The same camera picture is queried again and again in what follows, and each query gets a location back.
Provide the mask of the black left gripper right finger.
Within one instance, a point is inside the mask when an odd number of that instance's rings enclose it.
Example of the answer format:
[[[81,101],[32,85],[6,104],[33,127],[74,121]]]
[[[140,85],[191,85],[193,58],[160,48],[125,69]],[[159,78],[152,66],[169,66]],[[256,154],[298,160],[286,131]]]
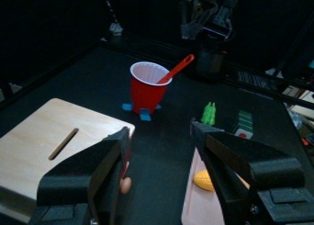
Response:
[[[196,120],[189,134],[225,225],[314,225],[314,194],[294,157]]]

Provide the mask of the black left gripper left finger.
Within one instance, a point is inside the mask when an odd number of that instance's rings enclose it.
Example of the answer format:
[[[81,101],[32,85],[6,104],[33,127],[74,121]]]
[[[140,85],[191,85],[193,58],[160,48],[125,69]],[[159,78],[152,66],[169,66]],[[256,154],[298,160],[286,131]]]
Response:
[[[129,128],[121,128],[44,174],[28,225],[115,225],[129,145]]]

